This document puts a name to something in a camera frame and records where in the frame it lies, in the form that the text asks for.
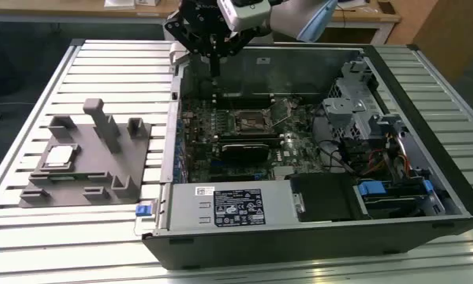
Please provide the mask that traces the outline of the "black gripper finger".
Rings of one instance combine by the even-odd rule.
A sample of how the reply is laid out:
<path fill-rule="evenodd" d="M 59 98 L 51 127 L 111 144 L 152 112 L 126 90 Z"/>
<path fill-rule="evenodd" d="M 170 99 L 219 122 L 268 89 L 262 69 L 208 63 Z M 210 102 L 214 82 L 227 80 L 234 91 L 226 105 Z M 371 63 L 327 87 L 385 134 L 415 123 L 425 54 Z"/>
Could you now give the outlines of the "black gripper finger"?
<path fill-rule="evenodd" d="M 168 18 L 164 27 L 188 51 L 208 59 L 211 77 L 216 77 L 216 46 L 212 35 L 200 34 L 183 17 L 183 12 L 176 11 Z"/>
<path fill-rule="evenodd" d="M 262 27 L 255 27 L 238 32 L 232 37 L 230 34 L 216 35 L 216 77 L 222 74 L 222 59 L 236 55 L 260 32 Z"/>

